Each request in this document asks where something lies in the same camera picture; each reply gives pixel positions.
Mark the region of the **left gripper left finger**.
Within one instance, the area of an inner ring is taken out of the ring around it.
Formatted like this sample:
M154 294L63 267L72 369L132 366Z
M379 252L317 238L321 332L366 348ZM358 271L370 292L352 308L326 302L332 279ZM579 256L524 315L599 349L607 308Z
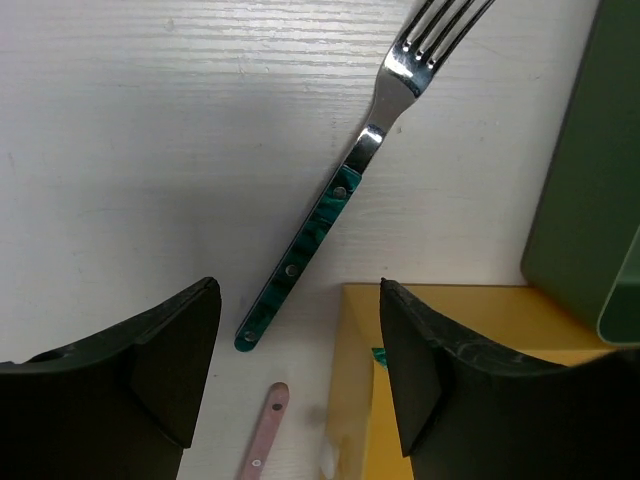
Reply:
M174 479L221 315L206 277L158 306L1 366L5 479Z

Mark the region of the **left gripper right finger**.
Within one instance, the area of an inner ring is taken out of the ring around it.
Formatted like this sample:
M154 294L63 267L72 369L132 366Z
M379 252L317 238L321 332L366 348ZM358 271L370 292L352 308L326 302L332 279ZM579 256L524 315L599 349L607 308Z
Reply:
M417 479L635 479L639 352L563 366L499 344L393 280L380 323Z

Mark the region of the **green handled knife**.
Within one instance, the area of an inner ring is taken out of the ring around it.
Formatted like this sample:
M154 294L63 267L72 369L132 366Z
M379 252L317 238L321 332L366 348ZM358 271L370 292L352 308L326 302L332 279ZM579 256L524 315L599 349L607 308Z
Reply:
M386 349L383 347L374 347L371 349L375 362L380 365L385 371L388 370L388 360Z

